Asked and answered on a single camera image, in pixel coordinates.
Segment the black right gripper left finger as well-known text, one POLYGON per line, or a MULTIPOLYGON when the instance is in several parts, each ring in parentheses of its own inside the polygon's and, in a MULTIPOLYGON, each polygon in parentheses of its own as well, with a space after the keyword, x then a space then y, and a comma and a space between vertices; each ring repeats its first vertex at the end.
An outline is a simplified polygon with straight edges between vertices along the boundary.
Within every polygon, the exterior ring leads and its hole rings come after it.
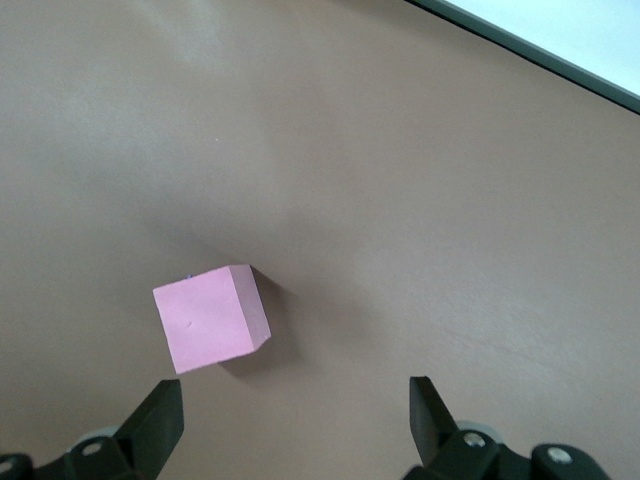
POLYGON ((112 433, 89 436, 36 466, 25 453, 1 455, 3 479, 156 479, 184 432, 181 383, 162 380, 112 433))

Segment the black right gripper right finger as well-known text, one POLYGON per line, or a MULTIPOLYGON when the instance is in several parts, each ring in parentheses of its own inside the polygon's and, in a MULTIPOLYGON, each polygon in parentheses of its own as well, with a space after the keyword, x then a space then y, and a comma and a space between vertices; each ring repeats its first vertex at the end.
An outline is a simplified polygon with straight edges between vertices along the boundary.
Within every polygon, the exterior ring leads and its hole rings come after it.
POLYGON ((522 456, 477 427, 462 428, 430 378, 409 380, 409 423, 421 463, 406 479, 605 480, 610 476, 586 452, 542 443, 522 456))

